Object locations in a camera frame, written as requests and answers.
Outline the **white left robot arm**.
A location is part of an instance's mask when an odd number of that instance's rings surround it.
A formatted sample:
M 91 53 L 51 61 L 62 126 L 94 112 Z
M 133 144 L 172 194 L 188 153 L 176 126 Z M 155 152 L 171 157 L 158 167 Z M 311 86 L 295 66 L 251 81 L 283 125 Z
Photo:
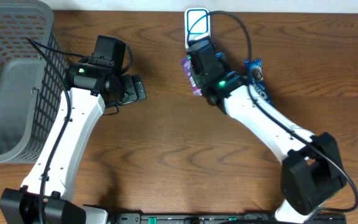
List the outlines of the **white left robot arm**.
M 69 89 L 42 152 L 20 189 L 5 189 L 0 209 L 7 223 L 107 223 L 109 213 L 72 203 L 85 147 L 106 108 L 146 99 L 139 75 L 77 62 L 67 70 Z

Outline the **blue Oreo cookie packet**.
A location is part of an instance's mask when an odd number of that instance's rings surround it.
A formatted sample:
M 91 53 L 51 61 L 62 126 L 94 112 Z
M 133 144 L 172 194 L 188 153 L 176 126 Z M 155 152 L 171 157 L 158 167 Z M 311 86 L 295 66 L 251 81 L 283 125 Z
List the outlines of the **blue Oreo cookie packet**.
M 249 73 L 251 75 L 250 84 L 256 89 L 257 93 L 262 99 L 267 103 L 274 106 L 273 101 L 267 91 L 267 88 L 264 83 L 264 77 L 262 73 L 262 60 L 245 60 L 244 65 L 246 66 L 246 75 Z

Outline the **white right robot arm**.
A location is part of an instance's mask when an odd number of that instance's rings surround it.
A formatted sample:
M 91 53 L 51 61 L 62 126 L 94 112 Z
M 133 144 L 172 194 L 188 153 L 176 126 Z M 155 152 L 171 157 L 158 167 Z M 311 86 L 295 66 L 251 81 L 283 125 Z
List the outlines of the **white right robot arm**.
M 247 127 L 281 163 L 285 200 L 275 218 L 308 221 L 346 184 L 336 140 L 328 133 L 317 136 L 282 115 L 241 73 L 229 69 L 225 56 L 216 52 L 208 38 L 191 41 L 186 52 L 191 75 L 207 102 Z

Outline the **purple red snack packet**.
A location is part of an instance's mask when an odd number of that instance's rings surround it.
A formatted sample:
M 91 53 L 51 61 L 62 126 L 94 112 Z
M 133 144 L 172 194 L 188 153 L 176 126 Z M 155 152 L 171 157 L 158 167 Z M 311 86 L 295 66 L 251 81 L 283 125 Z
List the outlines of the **purple red snack packet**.
M 190 72 L 190 69 L 192 68 L 191 66 L 191 62 L 190 60 L 185 57 L 181 60 L 181 66 L 182 66 L 182 69 L 184 71 L 184 74 L 186 75 L 189 83 L 190 83 L 190 86 L 191 86 L 191 90 L 193 92 L 194 95 L 196 96 L 201 96 L 202 95 L 202 92 L 201 90 L 196 86 L 196 83 L 191 75 L 191 72 Z

